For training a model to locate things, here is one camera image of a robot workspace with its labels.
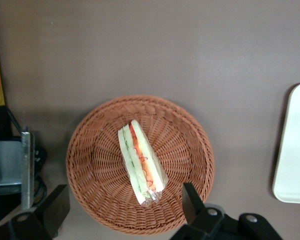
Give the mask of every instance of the wicker basket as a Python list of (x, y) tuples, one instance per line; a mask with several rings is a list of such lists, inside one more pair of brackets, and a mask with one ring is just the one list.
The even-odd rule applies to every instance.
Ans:
[[(158, 204), (141, 207), (122, 159), (118, 130), (136, 119), (161, 160), (169, 182)], [(66, 169), (74, 196), (95, 220), (135, 235), (159, 234), (185, 223), (182, 184), (193, 183), (203, 201), (214, 179), (209, 139), (183, 108), (165, 99), (132, 95), (90, 112), (69, 143)]]

